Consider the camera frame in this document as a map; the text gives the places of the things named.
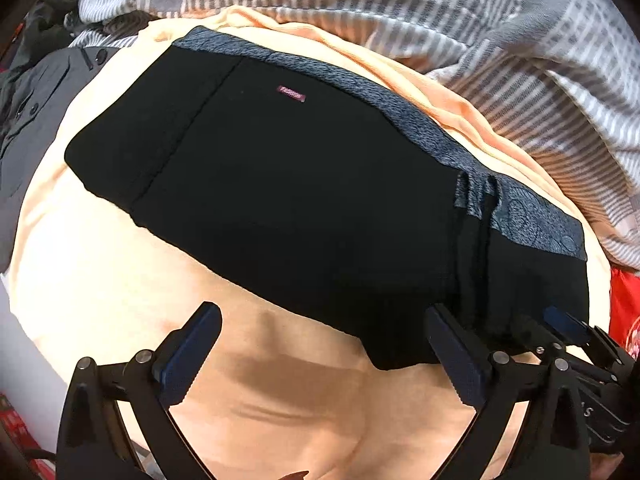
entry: pink label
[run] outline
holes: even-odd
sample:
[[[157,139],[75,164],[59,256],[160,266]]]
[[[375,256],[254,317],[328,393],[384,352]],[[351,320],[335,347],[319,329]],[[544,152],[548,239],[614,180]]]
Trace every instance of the pink label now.
[[[287,88],[286,86],[278,86],[278,92],[284,95],[288,95],[289,97],[292,97],[296,101],[300,101],[301,103],[305,102],[306,99],[306,96],[304,94],[298,93],[291,88]]]

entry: striped fabric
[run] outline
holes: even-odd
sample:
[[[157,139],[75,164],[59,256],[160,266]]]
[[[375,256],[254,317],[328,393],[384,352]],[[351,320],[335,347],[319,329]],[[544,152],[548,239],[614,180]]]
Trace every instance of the striped fabric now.
[[[530,153],[610,258],[640,269],[640,44],[610,0],[80,0],[77,46],[241,4],[433,77]]]

